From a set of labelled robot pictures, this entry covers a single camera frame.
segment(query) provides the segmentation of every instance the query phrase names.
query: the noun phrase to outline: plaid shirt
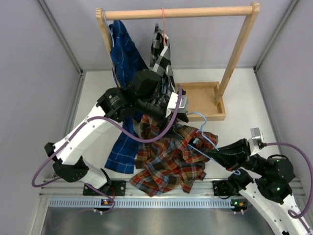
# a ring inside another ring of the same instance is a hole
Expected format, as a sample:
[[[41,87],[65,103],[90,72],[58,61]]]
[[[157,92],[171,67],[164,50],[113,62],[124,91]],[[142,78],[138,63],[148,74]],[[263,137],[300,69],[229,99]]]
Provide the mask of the plaid shirt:
[[[164,37],[166,45],[164,45],[163,31],[156,24],[151,45],[150,67],[162,77],[162,93],[171,97],[171,93],[175,92],[175,83],[171,65],[170,39],[166,34]],[[157,104],[166,101],[166,97],[162,96]]]
[[[134,42],[131,40],[124,24],[121,21],[114,21],[109,26],[113,34],[114,47],[110,55],[114,64],[115,73],[121,87],[130,82],[137,71],[148,67],[141,58]],[[140,122],[142,114],[138,113],[133,117]],[[133,118],[123,120],[123,128],[133,135]],[[134,159],[136,157],[140,143],[126,136],[124,133],[118,137],[112,151],[108,157],[105,168],[116,172],[132,174],[134,172]]]
[[[158,135],[156,122],[144,115],[141,119],[141,137],[150,139]],[[205,162],[208,158],[197,151],[188,150],[187,145],[192,137],[198,138],[197,147],[214,148],[202,137],[197,128],[180,126],[179,132],[183,140],[161,138],[153,143],[142,144],[139,147],[136,168],[144,168],[135,175],[130,183],[149,196],[159,195],[176,188],[179,184],[184,192],[189,193],[195,180],[203,180]],[[205,132],[214,144],[218,137]]]

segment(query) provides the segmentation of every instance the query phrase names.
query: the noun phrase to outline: metal floor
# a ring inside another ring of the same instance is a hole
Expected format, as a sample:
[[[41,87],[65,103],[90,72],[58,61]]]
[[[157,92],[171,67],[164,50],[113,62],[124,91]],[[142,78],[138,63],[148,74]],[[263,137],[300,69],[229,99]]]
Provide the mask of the metal floor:
[[[272,235],[252,208],[244,215],[223,209],[115,209],[100,215],[79,208],[49,208],[42,235]]]

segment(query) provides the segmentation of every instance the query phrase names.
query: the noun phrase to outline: pink string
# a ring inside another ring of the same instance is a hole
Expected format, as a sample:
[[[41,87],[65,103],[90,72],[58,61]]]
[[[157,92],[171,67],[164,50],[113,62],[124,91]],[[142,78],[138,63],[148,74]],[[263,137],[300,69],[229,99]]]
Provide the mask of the pink string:
[[[163,15],[163,42],[164,46],[166,46],[166,41],[165,41],[165,13],[164,13],[164,8],[161,8],[162,10],[162,15]]]

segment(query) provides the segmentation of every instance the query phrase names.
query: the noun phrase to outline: wooden clothes rack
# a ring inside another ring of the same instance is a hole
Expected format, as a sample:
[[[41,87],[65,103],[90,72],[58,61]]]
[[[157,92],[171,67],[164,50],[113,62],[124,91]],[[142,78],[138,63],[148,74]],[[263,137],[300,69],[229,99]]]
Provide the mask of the wooden clothes rack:
[[[246,16],[235,47],[228,61],[221,84],[219,82],[181,83],[182,88],[187,91],[189,99],[189,112],[196,111],[203,113],[208,120],[225,119],[226,113],[223,102],[223,94],[237,65],[239,57],[244,49],[259,11],[260,4],[258,2],[252,2],[250,6],[164,9],[165,18]],[[112,49],[112,39],[110,36],[110,30],[105,23],[105,19],[107,21],[157,19],[163,18],[163,13],[161,9],[104,12],[103,8],[97,8],[96,17],[106,49],[110,56],[110,51]],[[190,121],[202,120],[202,117],[198,117],[197,115],[190,115],[188,117]]]

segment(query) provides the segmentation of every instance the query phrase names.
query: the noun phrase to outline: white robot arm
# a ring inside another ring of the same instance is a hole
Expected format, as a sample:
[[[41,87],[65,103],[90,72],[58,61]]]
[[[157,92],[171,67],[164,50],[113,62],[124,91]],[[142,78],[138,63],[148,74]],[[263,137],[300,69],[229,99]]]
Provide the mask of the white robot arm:
[[[74,130],[59,142],[46,144],[47,155],[55,155],[53,168],[56,174],[68,182],[80,180],[105,193],[111,181],[103,169],[96,168],[83,159],[84,151],[113,125],[120,128],[117,122],[132,117],[137,111],[156,119],[167,118],[178,106],[179,96],[171,93],[166,102],[154,105],[155,99],[160,95],[160,84],[159,75],[150,70],[142,70],[136,73],[125,90],[108,89]],[[188,99],[185,95],[181,97],[177,117],[188,121],[186,119]]]
[[[303,217],[291,217],[291,213],[300,214],[289,186],[295,177],[291,162],[283,155],[262,158],[257,154],[266,146],[262,142],[262,134],[258,128],[252,129],[251,133],[252,138],[248,141],[242,140],[220,148],[222,153],[205,152],[226,169],[240,172],[233,173],[227,183],[221,185],[223,190],[217,185],[215,191],[239,193],[245,197],[267,221],[275,235],[311,235],[312,230]],[[261,178],[253,180],[241,167],[259,174]]]

